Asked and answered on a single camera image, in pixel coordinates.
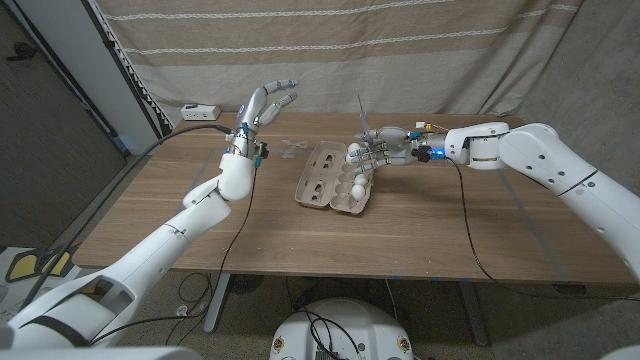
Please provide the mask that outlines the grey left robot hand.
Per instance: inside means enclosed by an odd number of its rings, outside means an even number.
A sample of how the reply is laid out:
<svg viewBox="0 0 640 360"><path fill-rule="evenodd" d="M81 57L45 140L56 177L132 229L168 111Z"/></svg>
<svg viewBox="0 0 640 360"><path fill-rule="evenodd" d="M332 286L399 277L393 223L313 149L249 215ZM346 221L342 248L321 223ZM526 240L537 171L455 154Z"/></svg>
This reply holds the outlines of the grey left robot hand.
<svg viewBox="0 0 640 360"><path fill-rule="evenodd" d="M277 101L269 102L269 95L277 91L295 88L298 84L298 81L284 79L256 88L237 113L235 130L229 140L228 152L252 159L258 147L255 137L260 128L274 122L282 109L297 98L297 94L292 92Z"/></svg>

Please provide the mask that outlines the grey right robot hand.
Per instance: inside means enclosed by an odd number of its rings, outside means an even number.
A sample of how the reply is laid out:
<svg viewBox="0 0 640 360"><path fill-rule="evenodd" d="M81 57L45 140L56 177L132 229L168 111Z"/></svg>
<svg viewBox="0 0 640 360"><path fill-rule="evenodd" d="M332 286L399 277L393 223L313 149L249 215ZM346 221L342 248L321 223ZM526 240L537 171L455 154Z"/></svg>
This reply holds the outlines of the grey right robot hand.
<svg viewBox="0 0 640 360"><path fill-rule="evenodd" d="M387 126L365 130L357 135L345 156L346 163L356 167L357 174L367 173L386 165L405 166L416 161L411 155L415 143L408 130Z"/></svg>

